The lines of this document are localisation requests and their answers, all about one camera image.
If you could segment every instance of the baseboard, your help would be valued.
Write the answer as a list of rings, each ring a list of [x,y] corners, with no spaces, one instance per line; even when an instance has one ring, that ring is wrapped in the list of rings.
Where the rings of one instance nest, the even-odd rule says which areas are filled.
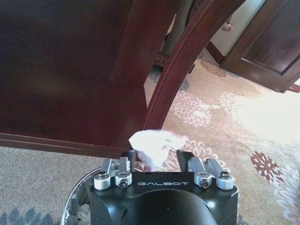
[[[222,53],[217,49],[217,47],[215,47],[215,45],[211,41],[206,45],[206,49],[218,64],[221,64],[225,59],[225,56],[222,55]]]
[[[299,85],[296,85],[296,84],[293,84],[290,88],[289,88],[290,91],[293,91],[293,92],[297,92],[299,93],[300,92],[300,86]]]

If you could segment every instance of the wooden chair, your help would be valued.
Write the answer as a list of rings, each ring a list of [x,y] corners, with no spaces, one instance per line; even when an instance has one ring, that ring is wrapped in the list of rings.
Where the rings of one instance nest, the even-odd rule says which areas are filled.
[[[0,146],[117,158],[162,127],[200,51],[243,0],[202,0],[146,107],[180,0],[0,0]]]

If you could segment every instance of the carpet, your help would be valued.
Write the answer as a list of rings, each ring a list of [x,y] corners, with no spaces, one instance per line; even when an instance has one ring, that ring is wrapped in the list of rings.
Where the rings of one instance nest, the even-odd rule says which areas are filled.
[[[145,83],[149,102],[160,76]],[[300,94],[276,93],[220,69],[205,50],[184,80],[163,129],[184,150],[216,158],[236,178],[239,225],[300,224]],[[0,148],[0,225],[56,225],[77,181],[102,159]],[[163,168],[179,170],[170,151]]]

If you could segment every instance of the door panel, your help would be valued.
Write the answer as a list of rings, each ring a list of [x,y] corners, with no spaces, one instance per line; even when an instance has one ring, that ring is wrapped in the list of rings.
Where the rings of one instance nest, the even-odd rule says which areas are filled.
[[[300,71],[299,10],[298,0],[266,0],[221,68],[276,91],[288,89]]]

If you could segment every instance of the screw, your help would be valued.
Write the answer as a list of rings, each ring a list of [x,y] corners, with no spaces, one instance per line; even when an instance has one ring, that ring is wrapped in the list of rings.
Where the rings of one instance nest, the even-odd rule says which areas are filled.
[[[202,180],[200,183],[200,187],[202,187],[203,189],[208,189],[210,186],[210,184],[208,183],[207,180]]]
[[[99,175],[100,177],[104,177],[104,176],[106,175],[106,172],[105,172],[105,171],[100,171],[100,172],[98,173],[98,175]]]
[[[119,182],[119,187],[120,187],[120,188],[126,188],[127,186],[128,186],[127,180],[121,180],[121,181]]]
[[[229,179],[229,177],[230,177],[230,173],[228,172],[228,171],[222,171],[221,173],[220,173],[220,177],[222,178],[222,179]]]

